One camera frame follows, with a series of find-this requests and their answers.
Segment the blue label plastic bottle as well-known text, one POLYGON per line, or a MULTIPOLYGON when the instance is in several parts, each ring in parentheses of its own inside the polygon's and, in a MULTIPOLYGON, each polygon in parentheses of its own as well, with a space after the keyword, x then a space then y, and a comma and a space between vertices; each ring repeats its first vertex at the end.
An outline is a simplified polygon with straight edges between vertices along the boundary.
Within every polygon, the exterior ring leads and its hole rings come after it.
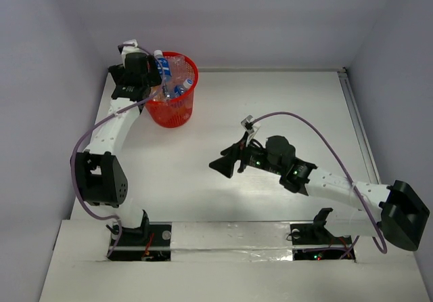
POLYGON ((170 71, 170 65, 168 63, 168 59, 164 56, 163 52, 159 49, 154 51, 154 57, 158 61, 157 67, 158 72, 160 73, 161 77, 164 79, 164 81, 167 83, 172 78, 172 73, 170 71))

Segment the clear crushed plastic bottle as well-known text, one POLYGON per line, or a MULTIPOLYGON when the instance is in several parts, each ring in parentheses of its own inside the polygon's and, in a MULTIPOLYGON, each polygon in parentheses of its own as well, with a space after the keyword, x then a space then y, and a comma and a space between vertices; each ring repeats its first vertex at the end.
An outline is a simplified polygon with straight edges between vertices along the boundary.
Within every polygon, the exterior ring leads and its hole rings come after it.
POLYGON ((184 81, 189 78, 189 64, 186 62, 184 56, 167 56, 166 59, 168 61, 173 81, 184 81))

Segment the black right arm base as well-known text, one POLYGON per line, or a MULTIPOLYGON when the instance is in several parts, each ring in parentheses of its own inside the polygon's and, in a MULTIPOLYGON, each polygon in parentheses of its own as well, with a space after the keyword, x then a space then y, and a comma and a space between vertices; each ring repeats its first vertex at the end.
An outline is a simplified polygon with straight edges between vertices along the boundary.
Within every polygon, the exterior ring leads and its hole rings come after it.
POLYGON ((291 223, 286 240, 295 261, 356 260, 350 236, 334 236, 326 228, 332 208, 321 209, 310 223, 291 223))

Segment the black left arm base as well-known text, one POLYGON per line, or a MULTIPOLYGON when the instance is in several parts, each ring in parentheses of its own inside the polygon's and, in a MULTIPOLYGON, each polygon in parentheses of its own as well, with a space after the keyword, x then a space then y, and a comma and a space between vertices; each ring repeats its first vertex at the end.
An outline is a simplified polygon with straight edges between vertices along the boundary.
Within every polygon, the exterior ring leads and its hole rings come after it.
POLYGON ((147 237, 140 231, 124 231, 108 259, 110 261, 170 261, 172 223, 151 223, 147 237))

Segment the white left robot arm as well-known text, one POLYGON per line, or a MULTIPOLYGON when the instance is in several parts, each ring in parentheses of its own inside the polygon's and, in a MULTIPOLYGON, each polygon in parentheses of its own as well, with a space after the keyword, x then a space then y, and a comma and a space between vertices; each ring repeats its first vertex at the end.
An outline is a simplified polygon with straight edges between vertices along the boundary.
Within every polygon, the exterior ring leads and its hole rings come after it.
POLYGON ((72 184, 83 210, 98 221, 112 220, 109 229, 117 237, 127 236, 143 244, 150 236, 149 219, 143 209, 124 208, 129 184, 118 154, 145 104, 162 83, 160 65, 154 55, 140 47, 119 47, 122 62, 109 67, 115 87, 108 113, 75 145, 70 158, 72 184))

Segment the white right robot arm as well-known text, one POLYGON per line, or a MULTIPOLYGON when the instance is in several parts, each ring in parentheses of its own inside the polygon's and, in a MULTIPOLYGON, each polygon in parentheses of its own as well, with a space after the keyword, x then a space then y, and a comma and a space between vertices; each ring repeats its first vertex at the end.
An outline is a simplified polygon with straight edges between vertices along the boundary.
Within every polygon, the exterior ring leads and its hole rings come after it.
POLYGON ((296 149, 280 135, 267 139, 264 146, 243 137, 221 151, 209 167, 227 178, 246 167, 279 175, 286 190, 313 198, 324 198, 352 207, 348 218, 317 215, 311 234, 318 242, 334 236, 376 236, 406 250, 416 251, 430 216, 428 207, 406 182, 392 185, 350 181, 313 163, 296 157, 296 149))

